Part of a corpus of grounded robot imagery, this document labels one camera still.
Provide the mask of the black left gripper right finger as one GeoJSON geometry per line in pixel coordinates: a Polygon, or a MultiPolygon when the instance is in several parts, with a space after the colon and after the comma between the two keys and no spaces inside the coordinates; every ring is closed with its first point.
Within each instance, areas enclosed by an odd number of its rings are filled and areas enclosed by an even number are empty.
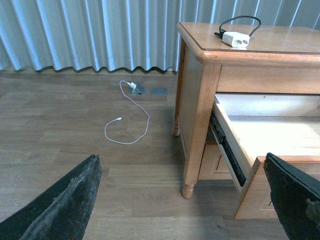
{"type": "Polygon", "coordinates": [[[270,199],[290,240],[320,238],[320,181],[273,153],[267,153],[264,172],[270,199]]]}

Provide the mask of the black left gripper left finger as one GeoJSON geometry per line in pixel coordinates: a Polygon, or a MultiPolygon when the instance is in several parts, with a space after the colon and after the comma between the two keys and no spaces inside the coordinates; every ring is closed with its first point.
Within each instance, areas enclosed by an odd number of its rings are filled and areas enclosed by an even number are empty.
{"type": "Polygon", "coordinates": [[[102,176],[90,155],[25,207],[0,223],[2,240],[81,240],[102,176]]]}

